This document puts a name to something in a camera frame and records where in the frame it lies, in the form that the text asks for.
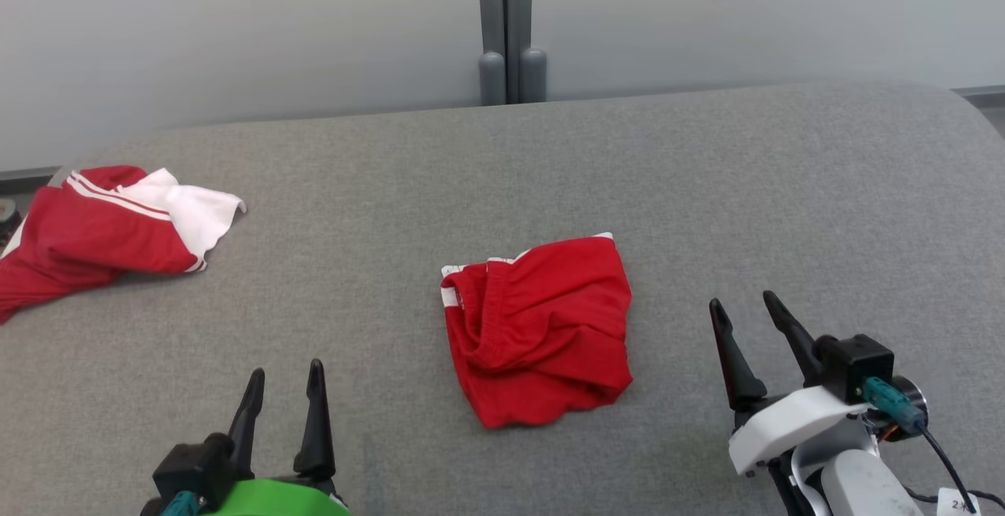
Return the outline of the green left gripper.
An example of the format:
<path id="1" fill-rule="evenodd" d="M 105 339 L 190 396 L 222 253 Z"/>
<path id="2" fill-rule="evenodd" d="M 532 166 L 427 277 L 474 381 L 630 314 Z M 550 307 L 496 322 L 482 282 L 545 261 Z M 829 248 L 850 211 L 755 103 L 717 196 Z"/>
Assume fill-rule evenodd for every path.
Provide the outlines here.
<path id="1" fill-rule="evenodd" d="M 309 407 L 301 447 L 294 457 L 294 472 L 300 478 L 255 479 L 250 462 L 265 397 L 265 369 L 254 369 L 228 432 L 234 445 L 229 461 L 236 479 L 246 481 L 234 484 L 220 506 L 207 509 L 206 516 L 351 516 L 331 480 L 336 456 L 320 359 L 312 359 L 305 393 Z"/>

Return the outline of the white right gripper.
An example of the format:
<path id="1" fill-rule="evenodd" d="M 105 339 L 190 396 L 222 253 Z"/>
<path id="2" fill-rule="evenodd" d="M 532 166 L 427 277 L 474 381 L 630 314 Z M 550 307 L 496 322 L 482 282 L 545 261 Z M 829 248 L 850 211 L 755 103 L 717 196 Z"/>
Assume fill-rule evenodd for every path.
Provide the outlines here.
<path id="1" fill-rule="evenodd" d="M 744 359 L 722 303 L 717 298 L 708 303 L 729 408 L 738 415 L 751 415 L 729 438 L 729 458 L 737 474 L 746 474 L 758 463 L 768 462 L 840 422 L 848 422 L 848 415 L 860 415 L 868 409 L 863 404 L 847 404 L 826 388 L 815 386 L 820 384 L 822 372 L 813 355 L 815 340 L 775 291 L 763 291 L 763 301 L 799 366 L 804 390 L 791 392 L 757 412 L 753 407 L 767 398 L 767 387 Z"/>

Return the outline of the grey fabric sofa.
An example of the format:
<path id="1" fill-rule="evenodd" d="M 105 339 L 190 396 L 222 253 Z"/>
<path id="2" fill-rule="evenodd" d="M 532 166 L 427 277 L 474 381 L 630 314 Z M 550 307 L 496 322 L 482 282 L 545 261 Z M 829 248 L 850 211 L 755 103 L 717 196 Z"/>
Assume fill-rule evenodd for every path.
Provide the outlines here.
<path id="1" fill-rule="evenodd" d="M 291 472 L 323 361 L 354 516 L 784 516 L 733 472 L 707 305 L 771 392 L 763 305 L 868 334 L 965 483 L 1005 497 L 1005 140 L 951 90 L 823 82 L 194 127 L 72 163 L 166 168 L 248 211 L 183 277 L 129 276 L 0 327 L 0 516 L 137 516 L 179 442 L 266 372 L 254 470 Z M 486 431 L 443 265 L 609 231 L 633 300 L 616 404 Z"/>

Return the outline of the grey partition post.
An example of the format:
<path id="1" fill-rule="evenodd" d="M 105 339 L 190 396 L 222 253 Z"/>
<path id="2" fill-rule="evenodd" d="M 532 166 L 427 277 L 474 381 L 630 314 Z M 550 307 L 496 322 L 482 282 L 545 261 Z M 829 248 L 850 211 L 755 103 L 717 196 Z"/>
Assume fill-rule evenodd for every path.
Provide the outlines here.
<path id="1" fill-rule="evenodd" d="M 481 104 L 485 107 L 507 102 L 506 0 L 480 0 L 482 54 L 480 69 Z"/>
<path id="2" fill-rule="evenodd" d="M 546 54 L 532 43 L 532 0 L 505 0 L 509 104 L 546 100 Z"/>

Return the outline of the red number 23 jersey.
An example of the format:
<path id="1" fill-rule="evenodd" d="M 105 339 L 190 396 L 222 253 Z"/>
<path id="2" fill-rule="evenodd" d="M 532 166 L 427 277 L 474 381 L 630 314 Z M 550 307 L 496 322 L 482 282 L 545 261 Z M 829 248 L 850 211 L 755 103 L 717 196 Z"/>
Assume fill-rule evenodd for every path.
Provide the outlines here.
<path id="1" fill-rule="evenodd" d="M 126 273 L 187 275 L 247 205 L 184 185 L 167 169 L 72 171 L 41 188 L 0 254 L 0 325 L 22 309 L 114 283 Z"/>

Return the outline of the red shorts with white trim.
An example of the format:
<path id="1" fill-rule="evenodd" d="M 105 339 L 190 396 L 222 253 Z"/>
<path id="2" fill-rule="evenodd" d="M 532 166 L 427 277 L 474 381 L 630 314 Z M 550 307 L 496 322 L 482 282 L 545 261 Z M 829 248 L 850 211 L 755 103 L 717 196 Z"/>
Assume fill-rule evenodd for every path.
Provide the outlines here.
<path id="1" fill-rule="evenodd" d="M 612 233 L 446 265 L 441 275 L 455 373 L 485 429 L 603 408 L 632 383 L 632 291 Z"/>

